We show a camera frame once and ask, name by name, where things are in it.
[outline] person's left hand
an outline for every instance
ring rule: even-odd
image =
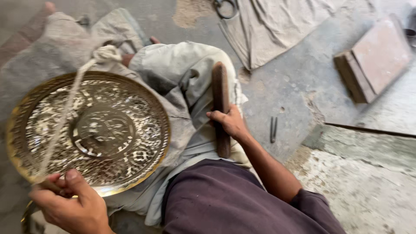
[[[63,198],[35,185],[29,196],[41,208],[45,220],[71,234],[113,234],[104,199],[82,175],[76,169],[70,169],[65,180],[59,177],[60,174],[52,174],[47,179],[78,198]]]

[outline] bare foot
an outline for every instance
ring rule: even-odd
[[[150,37],[150,41],[151,41],[153,44],[160,44],[160,41],[159,41],[156,37],[154,37],[154,36],[151,36],[151,37]]]
[[[55,4],[52,2],[45,2],[45,9],[49,15],[52,15],[53,13],[56,12]]]

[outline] shirt sleeve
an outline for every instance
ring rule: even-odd
[[[341,224],[329,209],[324,196],[301,189],[290,205],[315,220],[330,234],[345,234]]]

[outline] wooden stick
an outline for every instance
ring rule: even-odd
[[[217,62],[212,69],[212,92],[214,98],[214,111],[218,110],[228,114],[228,79],[227,69],[222,62]],[[214,122],[215,134],[217,137],[217,153],[221,158],[229,158],[231,151],[231,139],[223,126]]]

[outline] engraved pattern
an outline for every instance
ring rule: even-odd
[[[14,152],[34,176],[74,75],[35,88],[13,113]],[[92,186],[126,186],[154,170],[166,152],[167,115],[144,87],[118,75],[88,72],[61,131],[48,173],[77,168]]]

